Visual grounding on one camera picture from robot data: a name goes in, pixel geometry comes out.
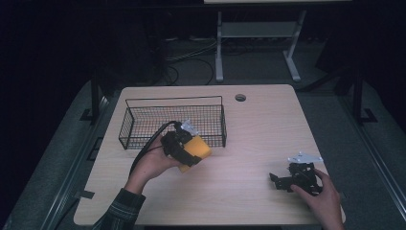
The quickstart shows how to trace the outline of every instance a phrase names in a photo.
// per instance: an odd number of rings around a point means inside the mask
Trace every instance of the yellow and black tool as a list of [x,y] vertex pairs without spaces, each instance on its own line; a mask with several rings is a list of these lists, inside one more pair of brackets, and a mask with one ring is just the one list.
[[169,125],[173,125],[175,131],[168,131],[167,134],[161,138],[161,143],[166,156],[170,155],[170,157],[173,157],[183,164],[179,167],[179,170],[182,173],[186,172],[191,166],[198,164],[201,160],[212,154],[210,147],[199,135],[197,135],[198,132],[194,131],[189,121],[184,124],[171,121],[161,126],[144,145],[132,163],[130,173],[133,171],[138,161],[140,161],[140,159],[147,153],[152,142]]

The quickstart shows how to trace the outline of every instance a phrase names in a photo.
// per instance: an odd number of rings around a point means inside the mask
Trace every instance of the person's right hand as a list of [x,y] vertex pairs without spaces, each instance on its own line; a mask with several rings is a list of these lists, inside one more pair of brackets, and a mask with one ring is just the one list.
[[310,195],[297,185],[292,185],[290,188],[307,203],[325,230],[344,229],[340,195],[327,174],[317,169],[314,172],[322,179],[323,191],[320,194]]
[[124,186],[127,191],[140,195],[150,179],[157,177],[169,168],[182,165],[179,161],[165,155],[161,138],[162,135],[157,136],[148,152],[131,172]]

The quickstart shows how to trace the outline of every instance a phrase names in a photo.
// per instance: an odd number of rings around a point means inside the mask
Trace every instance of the plaid sleeve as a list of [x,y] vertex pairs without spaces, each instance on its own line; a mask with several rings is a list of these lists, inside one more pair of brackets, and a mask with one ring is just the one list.
[[92,229],[132,229],[146,197],[121,189],[107,212],[93,225]]

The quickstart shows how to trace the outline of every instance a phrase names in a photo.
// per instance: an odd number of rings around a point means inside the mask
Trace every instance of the black wire basket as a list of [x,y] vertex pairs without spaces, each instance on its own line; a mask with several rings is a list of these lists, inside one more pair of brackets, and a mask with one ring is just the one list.
[[[227,139],[221,96],[127,99],[119,140],[125,150],[140,150],[169,121],[190,121],[209,147],[225,147]],[[162,134],[174,130],[168,126]]]

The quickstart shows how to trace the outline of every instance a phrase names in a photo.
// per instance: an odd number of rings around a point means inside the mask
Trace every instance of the wooden table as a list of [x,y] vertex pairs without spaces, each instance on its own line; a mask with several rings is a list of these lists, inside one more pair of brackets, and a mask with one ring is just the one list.
[[[246,96],[245,102],[236,100]],[[124,150],[119,133],[125,99],[222,96],[227,145],[180,173],[177,168],[148,182],[140,225],[316,224],[295,194],[276,190],[269,173],[289,176],[287,157],[303,151],[319,156],[305,115],[289,85],[137,87],[123,90],[85,191],[75,223],[91,225],[124,186],[138,150]],[[326,172],[323,163],[316,168]]]

